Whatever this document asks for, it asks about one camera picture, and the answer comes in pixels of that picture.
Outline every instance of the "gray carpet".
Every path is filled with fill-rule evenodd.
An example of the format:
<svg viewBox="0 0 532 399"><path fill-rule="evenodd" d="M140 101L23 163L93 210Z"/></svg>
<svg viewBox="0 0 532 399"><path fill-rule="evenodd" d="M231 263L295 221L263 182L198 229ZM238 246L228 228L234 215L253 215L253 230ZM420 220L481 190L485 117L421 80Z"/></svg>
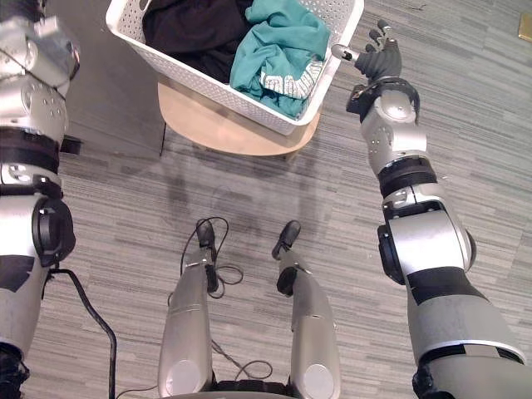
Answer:
<svg viewBox="0 0 532 399"><path fill-rule="evenodd" d="M532 357L532 45L517 38L525 10L532 11L530 0L368 1L352 45L363 48L379 17L396 29L403 76L421 94L433 165L478 244L469 278ZM79 274L116 331L118 391L155 385L166 297L186 237L198 218L221 215L231 231L219 264L245 272L209 304L213 338L228 353L241 362L268 360L270 380L286 381L291 301L276 292L269 252L284 223L299 219L295 249L313 266L337 318L342 397L414 396L406 295L382 273L381 196L358 120L344 111L360 81L341 66L318 133L289 164L197 150L171 131L160 161L62 157L77 235L63 266ZM27 359L27 397L106 397L107 360L105 334L58 277ZM236 372L217 354L214 369L219 379Z"/></svg>

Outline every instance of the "black joint band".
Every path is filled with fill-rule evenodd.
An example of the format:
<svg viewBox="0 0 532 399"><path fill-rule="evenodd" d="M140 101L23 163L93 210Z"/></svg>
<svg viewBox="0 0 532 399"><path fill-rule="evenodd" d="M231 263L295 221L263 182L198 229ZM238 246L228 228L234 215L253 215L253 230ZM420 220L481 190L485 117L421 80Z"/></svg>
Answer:
<svg viewBox="0 0 532 399"><path fill-rule="evenodd" d="M57 173L59 145L45 135L34 135L20 129L1 129L0 160L38 166Z"/></svg>
<svg viewBox="0 0 532 399"><path fill-rule="evenodd" d="M427 268L408 275L412 296L418 305L449 295L471 295L488 300L473 287L462 268Z"/></svg>
<svg viewBox="0 0 532 399"><path fill-rule="evenodd" d="M420 156L403 158L394 162L381 170L378 179L383 198L411 185L438 182L429 160Z"/></svg>
<svg viewBox="0 0 532 399"><path fill-rule="evenodd" d="M277 280L277 290L283 295L291 297L293 295L293 284L297 276L298 270L295 267L283 270Z"/></svg>

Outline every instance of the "stool leg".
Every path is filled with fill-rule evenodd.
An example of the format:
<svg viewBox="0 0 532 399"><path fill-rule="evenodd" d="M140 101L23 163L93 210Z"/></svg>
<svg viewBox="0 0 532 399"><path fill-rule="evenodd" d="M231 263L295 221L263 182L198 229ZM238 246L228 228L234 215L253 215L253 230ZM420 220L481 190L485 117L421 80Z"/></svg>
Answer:
<svg viewBox="0 0 532 399"><path fill-rule="evenodd" d="M295 160L296 155L299 153L299 150L288 152L287 154L283 155L283 159L285 162L293 162Z"/></svg>

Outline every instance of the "black cord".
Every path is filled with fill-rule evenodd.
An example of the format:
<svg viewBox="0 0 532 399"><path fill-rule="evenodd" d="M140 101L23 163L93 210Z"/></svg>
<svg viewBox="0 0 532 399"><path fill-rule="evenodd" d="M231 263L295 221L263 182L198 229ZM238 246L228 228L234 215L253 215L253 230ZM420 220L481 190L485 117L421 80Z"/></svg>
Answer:
<svg viewBox="0 0 532 399"><path fill-rule="evenodd" d="M227 269L227 270L234 270L236 271L236 273L239 274L239 278L234 280L234 281L228 281L226 278L223 278L222 276L220 276L218 274L218 271L219 270L224 270L224 269ZM228 264L228 265L224 265L224 266L218 266L216 267L216 275L218 276L218 281L219 281L219 290L214 292L214 293L209 293L209 296L212 298L212 299L220 299L222 298L224 295L225 295L225 286L226 285L236 285L236 284L239 284L239 283L242 283L242 280L244 280L244 271L239 268L238 266L233 266L232 264Z"/></svg>
<svg viewBox="0 0 532 399"><path fill-rule="evenodd" d="M122 395L125 395L126 393L129 393L129 392L148 392L148 391L151 391L152 389L156 389L157 387L158 387L157 385L154 385L153 387L149 387L149 388L126 389L125 391L122 391L118 395L116 395L116 399L118 399Z"/></svg>
<svg viewBox="0 0 532 399"><path fill-rule="evenodd" d="M85 289L77 278L76 274L67 268L52 268L48 272L49 274L67 274L71 278L77 293L80 296L83 306L87 312L94 318L94 320L100 325L101 329L106 332L111 343L111 352L109 354L109 399L115 398L115 384L116 384L116 335L115 332L109 327L109 324L100 316L100 314L92 307L91 301L85 294Z"/></svg>
<svg viewBox="0 0 532 399"><path fill-rule="evenodd" d="M218 253L222 249L222 246L224 245L225 239L227 238L227 234L229 233L229 222L227 221L227 219L222 218L220 216L212 216L212 217L207 218L207 219L199 220L199 223L196 225L194 231L189 236L189 238L186 240L185 248L183 249L183 253L181 254L180 274L183 274L183 263L185 262L186 250L189 248L190 241L192 241L192 238L194 238L194 236L198 232L198 229L200 228L200 226L202 226L203 224L205 224L207 222L210 222L211 220L222 220L225 223L224 237L222 237L222 240L219 243L218 249L215 249L213 254L212 254L213 263L214 263L214 266L216 266L216 259L218 258Z"/></svg>
<svg viewBox="0 0 532 399"><path fill-rule="evenodd" d="M227 360L232 362L239 369L239 371L234 376L234 380L235 381L237 381L239 379L240 374L242 374L242 373L244 373L248 378L250 378L252 380L265 380L266 378L270 377L273 374L273 366L272 366L272 364L270 362L267 362L265 360L252 360L251 362L247 362L244 365L242 365L239 362L237 362L236 360L234 360L234 358L231 355L229 355L219 345L219 343L217 343L214 339L211 339L211 342L212 342L212 348L213 348L213 350L216 353L218 353L218 354L222 355L223 357L225 357ZM249 372L247 370L247 368L249 366L251 366L252 364L265 364L268 367L269 371L266 374L264 374L263 376L253 374L253 373L251 373L251 372Z"/></svg>

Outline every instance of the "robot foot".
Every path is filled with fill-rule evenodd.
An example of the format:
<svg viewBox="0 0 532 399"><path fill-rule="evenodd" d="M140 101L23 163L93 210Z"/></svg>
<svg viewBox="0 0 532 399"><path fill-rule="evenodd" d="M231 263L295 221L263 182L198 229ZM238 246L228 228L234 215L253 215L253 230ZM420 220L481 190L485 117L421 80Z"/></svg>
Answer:
<svg viewBox="0 0 532 399"><path fill-rule="evenodd" d="M208 220L200 219L196 222L196 235L200 248L216 249L213 225Z"/></svg>
<svg viewBox="0 0 532 399"><path fill-rule="evenodd" d="M279 251L281 248L290 249L292 248L293 243L299 236L301 231L301 224L297 220L291 220L286 223L283 231L279 235L279 240L275 244L272 250L272 256L274 259L280 260Z"/></svg>

